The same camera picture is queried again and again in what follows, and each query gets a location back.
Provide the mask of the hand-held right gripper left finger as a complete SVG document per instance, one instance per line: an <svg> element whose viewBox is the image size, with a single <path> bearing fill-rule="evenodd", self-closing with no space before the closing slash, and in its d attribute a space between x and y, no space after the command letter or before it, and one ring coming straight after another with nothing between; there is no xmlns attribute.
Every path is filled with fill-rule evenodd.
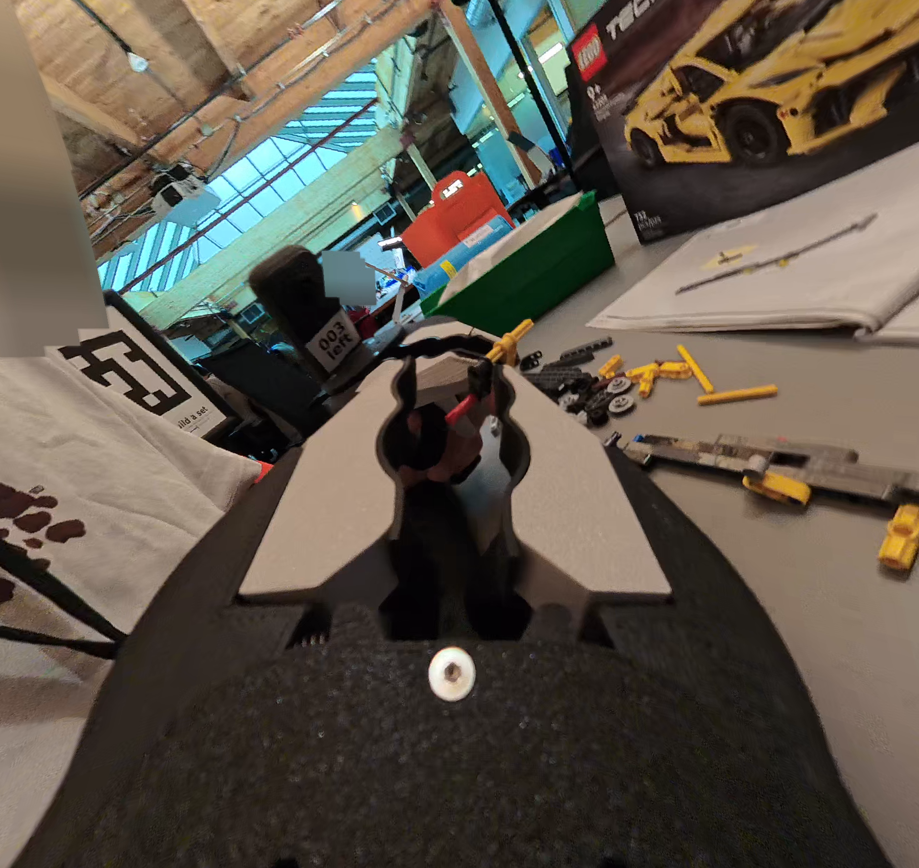
<svg viewBox="0 0 919 868"><path fill-rule="evenodd" d="M413 359L388 360L302 449L240 597L388 597L403 491L382 435L403 405Z"/></svg>

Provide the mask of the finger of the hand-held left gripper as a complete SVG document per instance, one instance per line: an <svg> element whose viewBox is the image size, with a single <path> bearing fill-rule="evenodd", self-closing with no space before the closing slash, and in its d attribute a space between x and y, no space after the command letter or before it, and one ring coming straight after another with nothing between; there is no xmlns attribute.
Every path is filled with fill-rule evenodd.
<svg viewBox="0 0 919 868"><path fill-rule="evenodd" d="M467 395L469 368L476 358L446 353L433 358L415 360L416 395Z"/></svg>
<svg viewBox="0 0 919 868"><path fill-rule="evenodd" d="M416 324L398 345L399 353L488 353L498 339L458 321Z"/></svg>

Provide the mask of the black connector with red pin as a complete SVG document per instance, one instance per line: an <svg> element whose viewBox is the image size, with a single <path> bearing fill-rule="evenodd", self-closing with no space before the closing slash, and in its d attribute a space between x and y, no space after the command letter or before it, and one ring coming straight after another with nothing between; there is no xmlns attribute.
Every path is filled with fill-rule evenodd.
<svg viewBox="0 0 919 868"><path fill-rule="evenodd" d="M494 365L488 358L483 358L468 368L468 394L445 415L445 423L455 428L473 409L483 406L492 395Z"/></svg>

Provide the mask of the person's left hand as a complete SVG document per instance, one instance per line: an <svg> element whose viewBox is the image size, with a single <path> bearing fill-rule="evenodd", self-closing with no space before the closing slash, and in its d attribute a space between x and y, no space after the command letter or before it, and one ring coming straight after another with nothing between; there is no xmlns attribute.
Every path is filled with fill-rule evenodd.
<svg viewBox="0 0 919 868"><path fill-rule="evenodd" d="M424 482L458 484L481 460L482 437L474 418L447 422L441 405L428 403L412 410L404 421L403 444L392 461L408 489Z"/></svg>

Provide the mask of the white paper liner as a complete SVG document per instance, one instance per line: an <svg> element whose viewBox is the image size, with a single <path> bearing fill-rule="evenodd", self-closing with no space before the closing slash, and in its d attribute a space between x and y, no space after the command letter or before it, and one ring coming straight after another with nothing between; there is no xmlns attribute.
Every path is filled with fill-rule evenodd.
<svg viewBox="0 0 919 868"><path fill-rule="evenodd" d="M474 256L459 269L443 288L433 294L433 305L425 307L430 314L458 293L470 287L496 266L509 259L531 242L537 241L547 230L572 211L578 212L582 206L589 208L595 204L594 192L582 192L569 196L560 202L550 205L508 235L494 242L487 249Z"/></svg>

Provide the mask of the black office chair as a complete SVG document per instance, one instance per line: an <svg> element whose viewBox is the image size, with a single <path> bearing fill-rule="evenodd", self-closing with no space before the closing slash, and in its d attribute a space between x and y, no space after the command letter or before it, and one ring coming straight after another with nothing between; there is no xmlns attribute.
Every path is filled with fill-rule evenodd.
<svg viewBox="0 0 919 868"><path fill-rule="evenodd" d="M320 386L297 363L246 339L193 361L241 418L228 445L257 458L282 455L331 419Z"/></svg>

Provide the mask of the green bin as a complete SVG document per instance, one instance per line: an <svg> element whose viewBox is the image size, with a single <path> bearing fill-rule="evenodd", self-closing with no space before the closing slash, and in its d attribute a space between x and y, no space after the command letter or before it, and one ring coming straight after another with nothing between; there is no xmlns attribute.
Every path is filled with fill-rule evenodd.
<svg viewBox="0 0 919 868"><path fill-rule="evenodd" d="M615 264L595 195L430 314L435 293L424 298L421 310L498 335L541 318Z"/></svg>

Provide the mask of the orange bag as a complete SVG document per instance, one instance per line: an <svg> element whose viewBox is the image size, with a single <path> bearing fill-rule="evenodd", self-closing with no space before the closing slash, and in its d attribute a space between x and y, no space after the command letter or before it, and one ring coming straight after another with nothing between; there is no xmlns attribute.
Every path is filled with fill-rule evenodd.
<svg viewBox="0 0 919 868"><path fill-rule="evenodd" d="M426 269L496 218L515 228L487 174L454 171L437 182L430 206L402 232L403 247Z"/></svg>

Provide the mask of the pile of dark beams and wheels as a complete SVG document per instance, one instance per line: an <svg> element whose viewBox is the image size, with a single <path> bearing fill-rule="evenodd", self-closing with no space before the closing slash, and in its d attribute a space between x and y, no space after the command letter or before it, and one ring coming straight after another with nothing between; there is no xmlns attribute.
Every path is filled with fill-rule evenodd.
<svg viewBox="0 0 919 868"><path fill-rule="evenodd" d="M545 361L537 350L524 356L518 369L575 421L586 428L600 429L637 407L637 389L626 378L624 369L612 380L600 379L596 376L598 369L591 370L593 363L613 346L614 340L608 336L596 338L563 351L551 361ZM613 355L606 356L602 365Z"/></svg>

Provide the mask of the white ceiling mounted device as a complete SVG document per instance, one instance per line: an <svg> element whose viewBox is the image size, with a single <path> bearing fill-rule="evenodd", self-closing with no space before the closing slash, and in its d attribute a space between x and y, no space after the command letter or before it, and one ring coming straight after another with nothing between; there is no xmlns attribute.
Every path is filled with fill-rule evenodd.
<svg viewBox="0 0 919 868"><path fill-rule="evenodd" d="M179 161L151 181L150 207L159 221L193 228L217 211L222 199L187 162Z"/></svg>

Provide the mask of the white card black marker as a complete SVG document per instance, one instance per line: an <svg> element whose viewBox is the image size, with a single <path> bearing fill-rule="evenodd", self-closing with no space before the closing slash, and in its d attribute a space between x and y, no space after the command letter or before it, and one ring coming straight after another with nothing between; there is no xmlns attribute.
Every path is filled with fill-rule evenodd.
<svg viewBox="0 0 919 868"><path fill-rule="evenodd" d="M180 430L216 443L241 423L239 415L179 351L118 293L102 293L108 326L83 329L61 356L88 380Z"/></svg>

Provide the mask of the long grey black beam assembly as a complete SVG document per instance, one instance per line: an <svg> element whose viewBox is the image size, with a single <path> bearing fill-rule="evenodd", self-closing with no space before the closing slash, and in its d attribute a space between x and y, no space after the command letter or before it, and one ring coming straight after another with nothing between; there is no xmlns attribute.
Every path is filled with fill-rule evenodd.
<svg viewBox="0 0 919 868"><path fill-rule="evenodd" d="M862 462L855 450L786 438L720 435L695 440L659 434L617 437L641 467L669 462L725 473L752 494L789 507L807 507L815 496L891 508L878 561L907 574L918 556L918 472Z"/></svg>

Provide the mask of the person's white shirt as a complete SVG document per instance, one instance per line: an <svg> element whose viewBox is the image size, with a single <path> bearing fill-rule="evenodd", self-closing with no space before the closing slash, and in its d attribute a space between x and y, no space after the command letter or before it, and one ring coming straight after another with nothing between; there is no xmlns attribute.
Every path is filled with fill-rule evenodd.
<svg viewBox="0 0 919 868"><path fill-rule="evenodd" d="M94 383L53 349L2 358L2 544L121 632L269 470ZM2 639L2 866L52 802L109 669L69 647Z"/></svg>

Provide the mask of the open instruction booklet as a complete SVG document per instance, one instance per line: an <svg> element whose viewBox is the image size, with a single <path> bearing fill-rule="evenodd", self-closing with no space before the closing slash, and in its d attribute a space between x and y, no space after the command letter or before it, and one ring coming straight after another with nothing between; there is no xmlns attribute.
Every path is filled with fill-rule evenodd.
<svg viewBox="0 0 919 868"><path fill-rule="evenodd" d="M729 267L705 268L730 233L685 241L587 321L604 331L734 332L849 327L870 335L917 297L917 213L881 208L781 230Z"/></svg>

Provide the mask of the dark box with yellow car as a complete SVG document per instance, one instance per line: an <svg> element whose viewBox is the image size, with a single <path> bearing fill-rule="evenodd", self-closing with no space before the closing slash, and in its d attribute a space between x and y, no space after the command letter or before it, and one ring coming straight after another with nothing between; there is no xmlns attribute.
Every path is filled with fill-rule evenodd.
<svg viewBox="0 0 919 868"><path fill-rule="evenodd" d="M917 145L918 0L607 0L569 57L643 244Z"/></svg>

